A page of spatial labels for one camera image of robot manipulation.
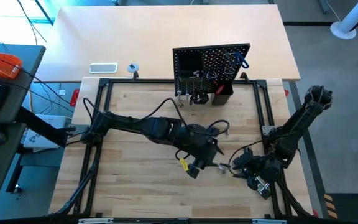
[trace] yellow tag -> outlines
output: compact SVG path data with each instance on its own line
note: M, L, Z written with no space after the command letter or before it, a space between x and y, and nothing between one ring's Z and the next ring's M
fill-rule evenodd
M187 162L183 159L183 158L180 158L180 163L181 163L181 165L183 166L183 169L185 170L185 171L188 171L189 170L189 167L187 166Z

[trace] floor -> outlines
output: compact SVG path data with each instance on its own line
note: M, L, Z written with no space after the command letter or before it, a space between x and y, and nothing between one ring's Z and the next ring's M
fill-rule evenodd
M126 1L127 4L185 4L186 2L190 3L190 1L180 0ZM224 3L210 0L210 2L215 4L268 4L268 0L227 0ZM324 15L321 12L317 0L275 0L275 2L279 6L284 21L332 22L336 20L333 13ZM357 1L346 1L346 4L340 4L341 2L344 1L330 1L339 17L343 19ZM47 4L53 4L53 1L47 1ZM32 13L34 17L40 17L39 12ZM0 13L0 42L35 44L29 24L23 17L18 16L19 13L16 14L16 16L6 17L1 16ZM15 24L14 29L19 30L20 33L14 32L12 23ZM45 23L35 26L47 40L51 26ZM4 35L7 30L11 32L11 35ZM301 80L297 82L300 95L304 95L311 85L324 85L328 90L333 91L333 106L319 116L310 127L324 187L327 193L358 193L358 28L357 37L353 40L335 38L330 33L329 27L326 26L286 26L286 31L301 73ZM38 37L38 43L44 44L41 40ZM50 86L54 90L66 90L63 97L70 99L73 90L79 88L80 84L55 83ZM33 84L32 89L48 97L39 84ZM55 99L51 92L49 94L52 100ZM47 105L45 100L33 97L34 113L40 113ZM295 107L291 96L288 97L288 105L293 113ZM49 114L71 116L70 113L57 106L54 106ZM300 150L305 152L302 142ZM321 213L306 153L302 153L301 158L312 205L317 212ZM2 188L0 219L45 215L48 212L57 173L58 169L55 167L25 167L19 179L19 184L24 187L24 192L20 197L9 195L4 192L5 187Z

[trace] wooden workbench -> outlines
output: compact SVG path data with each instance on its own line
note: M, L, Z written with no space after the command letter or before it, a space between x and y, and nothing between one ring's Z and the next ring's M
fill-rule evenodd
M82 98L94 101L98 83L98 78L83 79L74 124L90 123ZM290 117L282 81L268 80L268 90L275 124L281 125ZM171 84L116 83L112 88L110 110L141 118L167 97L173 97ZM236 149L260 139L254 92L249 85L234 85L234 95L224 106L211 106L210 102L185 105L181 112L189 124L207 126L217 119L230 122L230 135L218 136L219 147L225 155L217 155L216 161L227 163ZM170 102L155 116L178 118ZM260 144L252 146L252 150L254 154L263 153ZM244 180L220 174L217 168L208 167L200 171L197 179L192 179L175 159L175 151L171 146L154 144L141 135L110 130L104 138L92 212L102 212L104 217L132 218L263 218L264 214L272 213L270 199L264 200L248 188ZM66 147L51 212L61 208L77 187L84 152L85 145L80 143ZM311 212L299 155L285 174L288 188ZM284 211L282 198L278 199Z
M96 76L137 63L140 77L173 78L173 48L242 43L249 78L300 79L276 5L61 7L37 77L80 82L91 63L117 62Z

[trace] black bin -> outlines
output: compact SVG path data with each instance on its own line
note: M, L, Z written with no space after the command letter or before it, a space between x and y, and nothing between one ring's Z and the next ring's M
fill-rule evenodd
M231 95L233 95L232 84L224 84L224 88L219 94L212 93L212 105L224 105Z

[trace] orange warning stripe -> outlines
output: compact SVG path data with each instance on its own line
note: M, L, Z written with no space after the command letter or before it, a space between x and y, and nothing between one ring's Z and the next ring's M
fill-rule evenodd
M335 210L335 206L334 206L334 204L332 204L332 203L326 202L326 206L327 206L328 208L330 208L330 209Z
M333 202L333 198L331 196L329 196L328 194L324 194L324 198L326 199L328 215L331 218L338 219L338 215L336 215L336 213L335 213L335 205Z
M333 198L329 196L328 194L324 194L324 198L330 201L333 201Z
M336 215L336 213L335 213L335 212L332 212L332 211L330 211L330 210L328 210L328 215L329 215L330 217L333 217L333 218L338 218L338 216Z

